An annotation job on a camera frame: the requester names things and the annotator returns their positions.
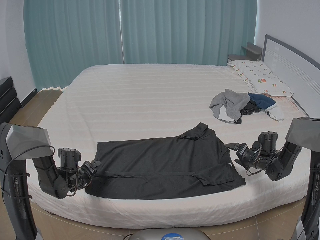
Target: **floral pillow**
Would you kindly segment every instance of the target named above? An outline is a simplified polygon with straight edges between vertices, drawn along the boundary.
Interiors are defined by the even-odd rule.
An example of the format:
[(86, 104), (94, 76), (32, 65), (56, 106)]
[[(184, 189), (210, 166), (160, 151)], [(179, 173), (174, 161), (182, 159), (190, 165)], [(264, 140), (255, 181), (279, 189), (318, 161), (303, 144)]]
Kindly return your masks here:
[(228, 63), (255, 94), (291, 97), (293, 91), (262, 61), (234, 60)]

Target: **wall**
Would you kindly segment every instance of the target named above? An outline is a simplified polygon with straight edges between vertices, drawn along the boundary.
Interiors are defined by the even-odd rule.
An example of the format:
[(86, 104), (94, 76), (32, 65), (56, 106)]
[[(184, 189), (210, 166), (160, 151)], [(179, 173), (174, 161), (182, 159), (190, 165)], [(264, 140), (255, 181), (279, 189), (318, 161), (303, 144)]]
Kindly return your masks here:
[(25, 46), (24, 0), (0, 0), (0, 78), (11, 76), (22, 102), (35, 84)]
[(319, 0), (258, 0), (257, 11), (256, 45), (269, 34), (320, 63)]

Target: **mattress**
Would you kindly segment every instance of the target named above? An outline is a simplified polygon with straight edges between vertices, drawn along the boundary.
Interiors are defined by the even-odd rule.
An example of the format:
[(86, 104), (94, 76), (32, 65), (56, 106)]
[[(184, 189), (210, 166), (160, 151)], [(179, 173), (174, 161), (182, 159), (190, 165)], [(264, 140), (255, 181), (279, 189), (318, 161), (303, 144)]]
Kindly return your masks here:
[[(177, 136), (199, 122), (215, 130), (224, 143), (249, 146), (263, 131), (278, 132), (277, 149), (285, 143), (292, 118), (305, 114), (291, 98), (275, 97), (285, 119), (263, 112), (245, 115), (242, 124), (214, 118), (212, 98), (226, 88), (250, 92), (229, 66), (124, 64), (85, 69), (62, 93), (39, 124), (56, 148), (77, 149), (82, 161), (93, 160), (97, 142)], [(236, 158), (230, 151), (232, 160)], [(54, 154), (56, 165), (60, 165)], [(41, 191), (32, 161), (27, 161), (29, 192), (43, 209), (75, 221), (114, 228), (167, 228), (219, 225), (239, 221), (303, 198), (307, 192), (310, 152), (302, 149), (292, 173), (271, 181), (263, 172), (247, 176), (245, 186), (202, 196), (162, 200), (121, 200), (91, 196), (55, 199)]]

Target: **green curtain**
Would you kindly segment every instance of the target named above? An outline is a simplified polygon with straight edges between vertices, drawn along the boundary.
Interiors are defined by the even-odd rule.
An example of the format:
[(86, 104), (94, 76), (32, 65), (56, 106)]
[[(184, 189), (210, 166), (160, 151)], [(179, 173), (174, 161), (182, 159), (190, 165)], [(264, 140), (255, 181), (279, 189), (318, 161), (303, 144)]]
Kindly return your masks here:
[(120, 0), (125, 63), (226, 65), (254, 41), (257, 0)]
[(118, 0), (25, 0), (26, 48), (38, 90), (93, 65), (123, 63)]

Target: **black furniture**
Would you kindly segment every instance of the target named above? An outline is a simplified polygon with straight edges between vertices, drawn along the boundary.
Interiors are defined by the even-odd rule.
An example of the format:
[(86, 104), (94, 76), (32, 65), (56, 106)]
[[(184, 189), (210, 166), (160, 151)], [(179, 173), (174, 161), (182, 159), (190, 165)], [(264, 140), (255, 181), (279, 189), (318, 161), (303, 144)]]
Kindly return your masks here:
[(11, 77), (0, 80), (0, 122), (8, 123), (21, 108)]
[(260, 48), (259, 46), (248, 42), (247, 46), (241, 46), (241, 49), (245, 50), (245, 55), (229, 54), (228, 62), (236, 60), (257, 61), (261, 59), (262, 48)]

